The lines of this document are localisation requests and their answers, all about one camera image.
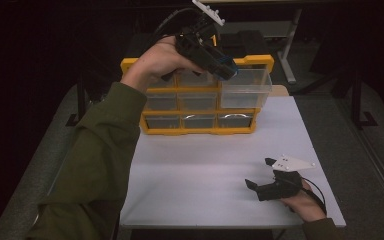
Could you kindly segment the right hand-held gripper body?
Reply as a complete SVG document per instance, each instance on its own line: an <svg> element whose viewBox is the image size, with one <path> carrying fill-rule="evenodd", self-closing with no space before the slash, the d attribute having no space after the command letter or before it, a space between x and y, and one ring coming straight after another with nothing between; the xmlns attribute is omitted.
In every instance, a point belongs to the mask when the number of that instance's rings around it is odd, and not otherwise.
<svg viewBox="0 0 384 240"><path fill-rule="evenodd" d="M298 194L302 189L300 170L312 169L314 163L298 158L282 155L270 166L274 173L274 182L259 186L256 192L260 201L289 198Z"/></svg>

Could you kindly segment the yellow and black organizer cabinet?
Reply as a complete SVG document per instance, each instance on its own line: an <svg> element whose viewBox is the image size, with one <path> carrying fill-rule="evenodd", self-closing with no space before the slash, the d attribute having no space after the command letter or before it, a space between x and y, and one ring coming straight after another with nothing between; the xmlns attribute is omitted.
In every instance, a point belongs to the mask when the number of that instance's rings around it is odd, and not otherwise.
<svg viewBox="0 0 384 240"><path fill-rule="evenodd" d="M231 56L238 71L266 69L270 75L274 59L263 35L256 30L223 34L217 47ZM209 72L184 70L169 80L152 83L140 125L150 135L252 133L261 108L222 108L221 80Z"/></svg>

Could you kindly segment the black metal stand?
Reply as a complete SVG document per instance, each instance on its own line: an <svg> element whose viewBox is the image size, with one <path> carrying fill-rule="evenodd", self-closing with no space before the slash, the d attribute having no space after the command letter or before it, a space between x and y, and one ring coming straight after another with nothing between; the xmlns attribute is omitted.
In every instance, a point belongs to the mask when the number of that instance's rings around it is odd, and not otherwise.
<svg viewBox="0 0 384 240"><path fill-rule="evenodd" d="M83 76L77 78L77 112L71 114L65 124L66 127L74 127L83 118L87 111L87 92L84 85Z"/></svg>
<svg viewBox="0 0 384 240"><path fill-rule="evenodd" d="M351 120L358 130L364 127L377 126L373 115L367 111L361 111L362 79L358 69L353 71L351 85Z"/></svg>

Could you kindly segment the person's right hand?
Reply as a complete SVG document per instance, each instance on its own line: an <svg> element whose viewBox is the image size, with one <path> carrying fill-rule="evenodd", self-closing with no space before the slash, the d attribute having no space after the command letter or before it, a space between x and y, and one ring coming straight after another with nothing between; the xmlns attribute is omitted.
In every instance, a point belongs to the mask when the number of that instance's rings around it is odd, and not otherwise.
<svg viewBox="0 0 384 240"><path fill-rule="evenodd" d="M304 222L314 222L327 217L318 203L303 190L295 196L281 198L280 201L290 207Z"/></svg>

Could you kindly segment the large clear plastic drawer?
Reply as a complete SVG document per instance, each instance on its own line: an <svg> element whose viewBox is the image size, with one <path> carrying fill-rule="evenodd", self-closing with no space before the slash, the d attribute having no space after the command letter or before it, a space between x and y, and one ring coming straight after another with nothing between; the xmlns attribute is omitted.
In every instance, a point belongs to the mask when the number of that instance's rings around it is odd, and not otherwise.
<svg viewBox="0 0 384 240"><path fill-rule="evenodd" d="M272 82L266 69L242 68L230 80L221 82L222 108L261 108L272 91Z"/></svg>

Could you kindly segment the person's left hand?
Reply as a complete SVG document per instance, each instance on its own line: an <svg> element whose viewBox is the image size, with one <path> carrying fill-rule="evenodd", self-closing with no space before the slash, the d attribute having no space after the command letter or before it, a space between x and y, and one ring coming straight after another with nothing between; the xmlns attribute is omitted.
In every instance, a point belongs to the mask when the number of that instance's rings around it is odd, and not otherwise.
<svg viewBox="0 0 384 240"><path fill-rule="evenodd" d="M175 43L174 36L165 36L157 41L130 66L120 82L145 93L151 83L177 70L204 73L204 69L177 52Z"/></svg>

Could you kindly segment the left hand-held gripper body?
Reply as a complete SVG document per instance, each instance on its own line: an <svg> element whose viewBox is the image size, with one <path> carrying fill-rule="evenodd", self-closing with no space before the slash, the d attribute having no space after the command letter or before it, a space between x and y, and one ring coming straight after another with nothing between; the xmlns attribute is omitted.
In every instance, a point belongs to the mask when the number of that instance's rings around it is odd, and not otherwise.
<svg viewBox="0 0 384 240"><path fill-rule="evenodd" d="M199 0L192 0L192 3L196 6L196 16L176 35L176 50L200 68L220 72L225 55L217 48L216 26L223 26L225 20L209 5Z"/></svg>

